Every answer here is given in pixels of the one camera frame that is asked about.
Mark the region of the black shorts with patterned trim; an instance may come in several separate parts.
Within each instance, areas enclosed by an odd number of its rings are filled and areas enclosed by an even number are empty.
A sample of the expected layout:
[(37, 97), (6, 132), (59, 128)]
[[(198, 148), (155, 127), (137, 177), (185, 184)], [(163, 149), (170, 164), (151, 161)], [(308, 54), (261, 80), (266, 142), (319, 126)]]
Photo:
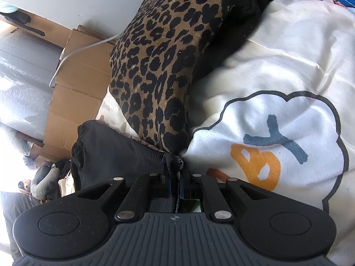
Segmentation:
[(78, 139), (71, 150), (71, 174), (75, 190), (121, 176), (127, 186), (144, 174), (157, 173), (166, 181), (182, 169), (180, 156), (158, 150), (145, 141), (112, 129), (97, 120), (78, 126)]

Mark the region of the leopard print bag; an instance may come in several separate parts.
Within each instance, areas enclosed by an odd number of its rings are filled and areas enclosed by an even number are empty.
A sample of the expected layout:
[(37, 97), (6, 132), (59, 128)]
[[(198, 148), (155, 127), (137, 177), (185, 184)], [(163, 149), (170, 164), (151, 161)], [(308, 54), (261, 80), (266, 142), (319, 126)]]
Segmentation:
[(190, 141), (191, 85), (233, 54), (272, 0), (144, 0), (110, 55), (109, 90), (147, 143)]

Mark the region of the cream cartoon print blanket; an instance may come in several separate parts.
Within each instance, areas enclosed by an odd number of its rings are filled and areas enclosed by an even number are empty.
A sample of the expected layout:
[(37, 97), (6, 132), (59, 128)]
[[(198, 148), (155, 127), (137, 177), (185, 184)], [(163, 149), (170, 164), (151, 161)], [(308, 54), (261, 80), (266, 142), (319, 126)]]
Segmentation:
[(193, 85), (191, 174), (239, 178), (323, 209), (328, 257), (354, 264), (354, 11), (274, 0), (244, 45)]

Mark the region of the grey neck pillow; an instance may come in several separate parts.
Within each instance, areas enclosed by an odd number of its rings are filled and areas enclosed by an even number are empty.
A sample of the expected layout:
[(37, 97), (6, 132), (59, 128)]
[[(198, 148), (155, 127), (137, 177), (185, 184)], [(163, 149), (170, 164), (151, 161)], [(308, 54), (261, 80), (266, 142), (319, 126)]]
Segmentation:
[(61, 197), (60, 170), (54, 164), (44, 164), (31, 181), (30, 192), (38, 200), (54, 200)]

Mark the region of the small teddy bear toy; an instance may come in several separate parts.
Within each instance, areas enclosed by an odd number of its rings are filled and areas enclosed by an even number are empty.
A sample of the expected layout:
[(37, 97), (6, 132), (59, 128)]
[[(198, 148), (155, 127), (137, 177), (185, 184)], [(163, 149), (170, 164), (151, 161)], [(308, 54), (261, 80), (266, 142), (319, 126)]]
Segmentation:
[(21, 193), (29, 195), (31, 192), (31, 180), (23, 180), (18, 182), (18, 188)]

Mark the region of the flat brown cardboard sheet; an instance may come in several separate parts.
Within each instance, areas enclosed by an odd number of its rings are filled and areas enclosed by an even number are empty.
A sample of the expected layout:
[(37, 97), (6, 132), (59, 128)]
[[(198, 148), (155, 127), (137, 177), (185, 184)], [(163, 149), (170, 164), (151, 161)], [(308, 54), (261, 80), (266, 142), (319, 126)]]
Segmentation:
[(106, 96), (112, 47), (111, 43), (103, 43), (64, 61), (55, 78), (43, 145), (32, 146), (32, 159), (57, 161), (70, 157), (78, 127), (96, 118)]

